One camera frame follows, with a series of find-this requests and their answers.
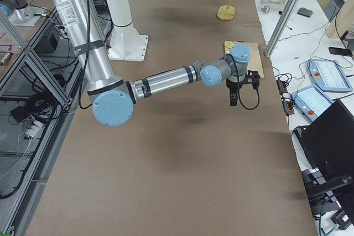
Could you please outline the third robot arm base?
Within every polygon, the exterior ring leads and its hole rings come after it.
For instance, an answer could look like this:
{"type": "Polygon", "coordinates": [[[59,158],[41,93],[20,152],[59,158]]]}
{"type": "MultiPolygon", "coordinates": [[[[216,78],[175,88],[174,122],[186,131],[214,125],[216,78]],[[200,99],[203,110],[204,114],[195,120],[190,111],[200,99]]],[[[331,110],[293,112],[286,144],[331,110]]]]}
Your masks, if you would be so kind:
{"type": "Polygon", "coordinates": [[[34,27],[41,16],[26,0],[1,0],[1,12],[13,26],[34,27]]]}

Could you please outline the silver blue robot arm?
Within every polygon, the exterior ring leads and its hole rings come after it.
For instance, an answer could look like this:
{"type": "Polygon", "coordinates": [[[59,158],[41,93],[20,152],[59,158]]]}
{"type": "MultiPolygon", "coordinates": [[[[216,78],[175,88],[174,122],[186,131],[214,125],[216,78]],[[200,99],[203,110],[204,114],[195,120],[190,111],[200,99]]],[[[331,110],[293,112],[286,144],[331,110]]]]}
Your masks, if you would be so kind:
{"type": "Polygon", "coordinates": [[[91,0],[51,0],[67,31],[87,78],[87,94],[95,118],[103,125],[116,127],[127,122],[133,106],[141,98],[202,81],[211,87],[225,81],[232,105],[240,102],[239,91],[250,71],[248,46],[234,45],[215,62],[198,61],[179,69],[125,81],[116,75],[112,59],[142,61],[148,37],[133,26],[128,0],[106,0],[113,23],[110,46],[105,46],[101,26],[91,0]]]}

